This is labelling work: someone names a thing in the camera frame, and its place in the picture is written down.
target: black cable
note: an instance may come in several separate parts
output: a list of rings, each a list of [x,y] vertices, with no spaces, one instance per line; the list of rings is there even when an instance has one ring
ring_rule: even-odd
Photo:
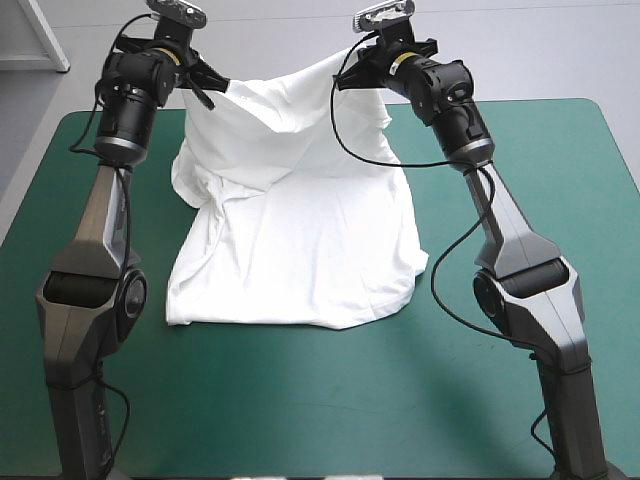
[[[129,419],[131,418],[131,402],[127,397],[126,393],[124,393],[119,388],[114,387],[113,385],[109,385],[102,379],[98,379],[96,382],[98,385],[106,388],[107,390],[111,390],[113,393],[119,395],[125,405],[125,414],[124,421],[122,422],[122,429],[120,430],[120,435],[118,436],[118,441],[116,442],[116,446],[113,447],[113,459],[115,460],[116,455],[118,455],[118,451],[120,450],[120,446],[122,445],[122,441],[124,440],[124,435],[127,432],[127,427],[129,426]]]
[[[556,452],[553,451],[553,448],[551,448],[547,442],[545,442],[544,440],[542,440],[538,434],[536,433],[536,429],[538,428],[538,425],[540,425],[540,423],[542,422],[542,420],[544,419],[544,417],[547,416],[547,409],[545,408],[542,413],[538,416],[538,418],[535,419],[535,421],[533,422],[533,424],[531,425],[531,436],[533,437],[533,439],[538,442],[545,450],[547,450],[551,456],[554,458],[554,460],[556,461],[556,464],[558,463],[558,458],[556,457]]]
[[[336,137],[336,140],[338,141],[338,143],[340,144],[340,146],[342,147],[342,149],[347,152],[349,155],[351,155],[352,157],[360,160],[361,162],[364,163],[368,163],[370,165],[378,165],[378,166],[382,166],[382,167],[395,167],[395,168],[433,168],[433,167],[440,167],[440,166],[444,166],[444,165],[465,165],[468,166],[469,169],[464,172],[464,175],[468,175],[470,172],[477,170],[479,171],[487,180],[487,182],[489,183],[489,200],[487,202],[487,204],[484,206],[482,213],[480,214],[480,217],[478,218],[478,221],[476,221],[471,228],[469,228],[462,236],[460,236],[455,242],[453,242],[443,253],[442,255],[440,255],[440,257],[436,260],[436,262],[434,263],[433,269],[431,271],[431,294],[433,295],[434,300],[436,301],[436,303],[438,304],[438,306],[447,314],[449,315],[451,318],[453,318],[454,320],[456,320],[458,323],[464,325],[467,328],[470,328],[471,330],[474,330],[478,333],[484,334],[484,335],[488,335],[490,337],[494,337],[494,338],[498,338],[501,340],[506,340],[508,342],[512,342],[512,343],[518,343],[521,345],[526,345],[528,347],[535,349],[540,349],[543,352],[547,353],[547,355],[550,356],[550,358],[553,359],[553,355],[551,355],[551,353],[544,347],[542,347],[541,345],[538,345],[536,343],[533,342],[528,342],[528,341],[524,341],[524,340],[517,340],[513,337],[510,337],[508,335],[503,335],[501,333],[492,331],[492,330],[487,330],[485,328],[482,328],[478,325],[475,325],[467,320],[465,320],[464,318],[462,318],[460,315],[456,314],[441,298],[440,295],[437,292],[437,288],[436,288],[436,279],[437,279],[437,274],[438,274],[438,270],[440,268],[440,266],[442,265],[442,263],[444,262],[444,260],[451,254],[451,252],[453,252],[457,247],[460,246],[460,244],[462,244],[465,240],[467,240],[477,229],[478,227],[480,227],[482,225],[482,223],[487,219],[487,217],[489,216],[490,212],[491,212],[491,207],[493,205],[493,202],[495,200],[495,195],[496,195],[496,185],[495,182],[493,180],[493,178],[491,177],[491,175],[483,168],[483,167],[478,167],[477,165],[471,163],[471,162],[463,162],[463,161],[451,161],[451,160],[446,160],[446,161],[442,161],[442,162],[433,162],[433,163],[413,163],[413,164],[405,164],[405,163],[384,163],[384,162],[377,162],[375,160],[370,160],[368,158],[364,158],[361,155],[358,155],[356,153],[354,153],[353,151],[351,151],[343,142],[342,138],[340,138],[340,134],[338,133],[338,128],[337,128],[337,124],[336,124],[336,118],[335,118],[335,92],[337,89],[337,85],[338,85],[338,79],[340,78],[340,76],[342,75],[348,61],[349,58],[351,57],[351,55],[353,54],[353,52],[356,50],[356,48],[358,48],[361,44],[363,44],[364,42],[366,42],[367,40],[370,40],[372,38],[374,38],[375,36],[377,36],[377,32],[373,32],[370,33],[369,35],[365,36],[364,38],[362,38],[361,40],[359,40],[347,53],[341,67],[340,70],[338,71],[338,74],[334,76],[334,80],[333,80],[333,86],[331,88],[331,100],[330,100],[330,113],[331,113],[331,124],[333,127],[333,133]],[[533,425],[531,426],[531,435],[533,436],[533,438],[540,443],[547,451],[549,451],[549,453],[551,453],[551,455],[553,456],[554,460],[556,460],[557,463],[557,459],[556,459],[556,454],[553,451],[553,449],[551,447],[549,447],[542,439],[540,439],[535,430],[537,428],[537,426],[540,424],[540,422],[542,422],[542,419],[546,416],[547,412],[546,410],[543,412],[542,415],[540,415],[533,423]]]

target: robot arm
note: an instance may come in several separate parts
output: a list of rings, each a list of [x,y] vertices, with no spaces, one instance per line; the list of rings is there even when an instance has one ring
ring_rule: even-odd
[[[117,38],[96,85],[104,104],[95,151],[93,188],[74,239],[54,258],[36,294],[51,411],[64,480],[125,479],[113,469],[102,359],[115,353],[142,313],[147,283],[129,247],[128,190],[142,162],[158,107],[174,88],[226,91],[191,49],[193,30],[206,24],[183,0],[147,0],[158,25],[153,39]]]
[[[485,216],[474,292],[514,346],[534,350],[554,478],[626,478],[605,460],[578,275],[553,242],[533,231],[495,169],[495,145],[473,101],[469,70],[461,61],[432,60],[434,40],[415,41],[409,22],[414,10],[411,0],[389,1],[356,14],[355,30],[378,32],[377,42],[359,52],[359,61],[336,79],[337,88],[389,88],[407,98],[433,128],[447,160],[464,174]]]

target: wire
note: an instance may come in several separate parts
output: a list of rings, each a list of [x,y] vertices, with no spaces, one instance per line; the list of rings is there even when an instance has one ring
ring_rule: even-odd
[[[352,157],[360,160],[361,162],[364,163],[368,163],[370,165],[378,165],[378,166],[382,166],[382,167],[394,167],[394,168],[433,168],[433,167],[440,167],[440,166],[444,166],[444,165],[465,165],[468,168],[468,170],[466,170],[464,172],[464,175],[468,175],[469,173],[471,173],[472,171],[478,171],[480,172],[485,179],[487,180],[488,184],[489,184],[489,199],[486,203],[486,205],[484,205],[482,213],[480,214],[478,220],[464,233],[462,234],[462,236],[460,236],[457,240],[455,240],[449,247],[447,247],[447,249],[445,249],[445,251],[440,255],[440,257],[438,257],[438,259],[436,260],[436,262],[433,265],[433,269],[431,270],[431,294],[433,295],[434,300],[436,301],[436,303],[438,304],[438,306],[447,314],[449,315],[451,318],[453,318],[454,320],[456,320],[458,323],[464,325],[467,328],[470,328],[471,330],[474,330],[478,333],[484,334],[484,335],[488,335],[490,337],[494,337],[494,338],[498,338],[501,340],[506,340],[508,342],[511,343],[517,343],[520,345],[525,345],[528,347],[535,349],[540,349],[542,351],[544,351],[545,353],[547,353],[547,355],[550,356],[550,358],[553,358],[553,355],[551,355],[551,353],[544,347],[542,347],[541,345],[538,345],[536,343],[533,342],[528,342],[528,341],[524,341],[524,340],[517,340],[511,336],[508,335],[503,335],[501,333],[492,331],[492,330],[488,330],[486,328],[482,328],[478,325],[475,325],[474,323],[469,322],[468,320],[465,320],[464,318],[462,318],[460,315],[456,314],[440,297],[440,295],[438,294],[437,288],[436,288],[436,280],[437,280],[437,274],[438,271],[442,265],[442,263],[445,261],[445,259],[451,254],[451,252],[453,252],[457,247],[459,247],[465,240],[467,240],[477,229],[478,227],[480,227],[482,225],[482,223],[488,218],[489,214],[491,213],[491,207],[493,206],[494,200],[495,200],[495,196],[496,196],[496,185],[495,182],[493,180],[493,178],[491,177],[491,175],[485,170],[485,168],[483,167],[478,167],[477,165],[471,163],[471,162],[465,162],[465,161],[451,161],[451,160],[445,160],[442,162],[433,162],[433,163],[384,163],[384,162],[378,162],[375,160],[370,160],[368,158],[364,158],[361,155],[358,155],[356,153],[354,153],[353,151],[351,151],[343,142],[342,138],[340,137],[340,134],[338,132],[338,128],[337,128],[337,124],[336,124],[336,118],[335,118],[335,92],[337,89],[337,85],[338,85],[338,80],[339,78],[342,76],[342,73],[344,72],[344,69],[349,61],[349,58],[351,57],[351,55],[353,54],[353,52],[364,42],[366,42],[367,40],[370,40],[372,38],[374,38],[375,36],[377,36],[377,32],[373,32],[365,37],[363,37],[361,40],[359,40],[347,53],[344,61],[342,62],[342,65],[340,67],[340,70],[338,71],[337,75],[334,76],[334,80],[333,80],[333,86],[331,88],[331,99],[330,99],[330,113],[331,113],[331,125],[333,127],[333,133],[335,135],[336,140],[338,141],[338,143],[340,144],[340,146],[342,147],[342,149],[347,152],[349,155],[351,155]],[[537,436],[535,430],[538,427],[538,425],[540,424],[540,422],[542,422],[542,419],[546,416],[547,411],[545,410],[543,412],[542,415],[540,415],[533,423],[533,425],[531,426],[531,435],[533,436],[533,438],[540,443],[540,445],[542,445],[547,451],[549,451],[549,453],[551,453],[551,455],[553,456],[553,458],[556,460],[557,463],[557,459],[556,459],[556,454],[553,451],[553,449],[551,447],[549,447],[549,445],[547,445],[542,439],[540,439],[540,437]]]
[[[544,449],[546,449],[551,456],[554,458],[554,460],[556,461],[556,463],[558,462],[558,458],[556,457],[556,452],[553,451],[553,448],[551,448],[547,442],[545,442],[544,440],[542,440],[538,434],[536,433],[536,429],[538,428],[538,425],[540,425],[540,423],[542,422],[542,420],[544,419],[544,417],[547,416],[547,409],[545,408],[542,413],[538,416],[538,418],[535,419],[535,421],[533,422],[533,424],[531,425],[531,436],[534,438],[534,440],[536,442],[538,442]]]

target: wrinkled fabric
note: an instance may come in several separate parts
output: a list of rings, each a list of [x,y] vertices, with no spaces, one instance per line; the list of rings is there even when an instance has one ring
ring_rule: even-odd
[[[391,315],[425,269],[402,169],[360,162],[335,140],[340,52],[293,75],[232,81],[208,111],[185,93],[175,191],[199,209],[167,291],[167,322],[312,324]],[[376,90],[336,92],[352,151],[397,163]]]

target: white t-shirt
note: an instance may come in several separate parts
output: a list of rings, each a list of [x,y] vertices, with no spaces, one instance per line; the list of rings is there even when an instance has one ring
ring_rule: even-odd
[[[293,75],[232,81],[208,111],[185,93],[175,191],[199,212],[169,279],[167,322],[312,324],[334,329],[391,315],[427,255],[399,168],[346,154],[329,96],[346,52]],[[346,145],[398,162],[376,90],[336,92]]]

